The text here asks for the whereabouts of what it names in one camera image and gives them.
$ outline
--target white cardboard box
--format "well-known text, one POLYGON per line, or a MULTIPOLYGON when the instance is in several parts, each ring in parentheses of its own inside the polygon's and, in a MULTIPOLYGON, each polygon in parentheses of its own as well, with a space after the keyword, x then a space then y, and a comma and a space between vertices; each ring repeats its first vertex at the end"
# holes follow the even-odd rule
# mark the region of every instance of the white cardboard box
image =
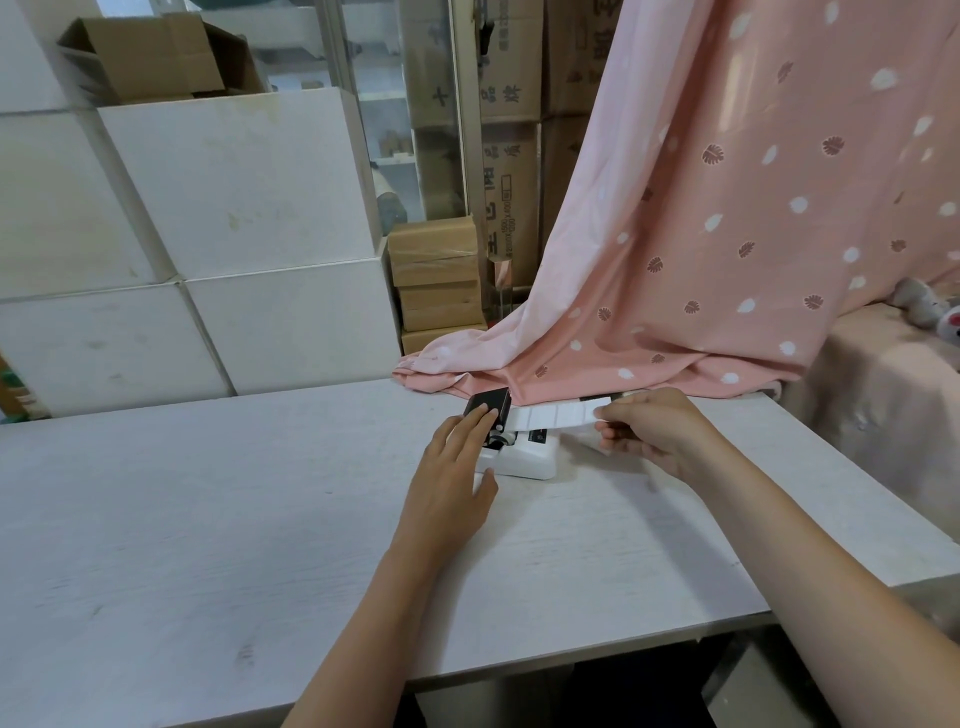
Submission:
POLYGON ((100 109, 187 279, 368 258, 379 218, 339 88, 100 109))
POLYGON ((77 117, 0 116, 0 300, 157 282, 77 117))
POLYGON ((400 359, 382 253, 186 286, 237 394, 379 379, 400 359))
POLYGON ((173 283, 0 303, 0 351, 55 417, 229 394, 173 283))
POLYGON ((0 113, 66 109, 57 75, 16 0, 0 0, 0 113))

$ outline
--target gray stuffed animal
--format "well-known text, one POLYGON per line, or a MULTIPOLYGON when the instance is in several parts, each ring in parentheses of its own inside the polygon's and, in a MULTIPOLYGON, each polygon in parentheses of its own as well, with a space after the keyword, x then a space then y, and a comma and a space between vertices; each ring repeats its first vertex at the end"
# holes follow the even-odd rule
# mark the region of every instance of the gray stuffed animal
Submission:
POLYGON ((915 327, 936 331, 941 339, 960 347, 960 296, 942 299, 923 281, 903 279, 887 303, 906 311, 906 320, 915 327))

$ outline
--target open cardboard box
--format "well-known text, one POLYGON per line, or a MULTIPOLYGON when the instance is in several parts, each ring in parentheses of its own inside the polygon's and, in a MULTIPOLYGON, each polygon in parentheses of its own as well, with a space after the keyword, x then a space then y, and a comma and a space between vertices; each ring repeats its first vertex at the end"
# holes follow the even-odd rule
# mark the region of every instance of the open cardboard box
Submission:
POLYGON ((262 93, 247 41, 193 12, 82 17, 60 37, 63 54, 95 101, 138 104, 262 93))

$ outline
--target pink fabric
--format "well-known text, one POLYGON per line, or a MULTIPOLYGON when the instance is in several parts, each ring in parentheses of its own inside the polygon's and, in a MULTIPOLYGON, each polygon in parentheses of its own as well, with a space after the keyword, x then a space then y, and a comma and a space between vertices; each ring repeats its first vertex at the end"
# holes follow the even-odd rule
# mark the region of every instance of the pink fabric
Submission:
POLYGON ((406 386, 731 397, 960 266, 960 4, 710 5, 625 0, 529 301, 403 358, 406 386))

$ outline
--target white wood grain surface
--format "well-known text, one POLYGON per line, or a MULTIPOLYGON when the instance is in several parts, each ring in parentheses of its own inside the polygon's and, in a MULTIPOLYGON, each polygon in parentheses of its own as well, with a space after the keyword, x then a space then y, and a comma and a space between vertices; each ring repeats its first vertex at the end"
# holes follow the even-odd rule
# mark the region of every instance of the white wood grain surface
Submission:
MULTIPOLYGON (((960 572, 960 546, 774 403, 699 403, 886 583, 960 572)), ((463 405, 382 380, 0 428, 3 723, 165 726, 293 701, 463 405)), ((765 609, 685 486, 567 445, 555 481, 502 480, 434 594, 415 675, 765 609)))

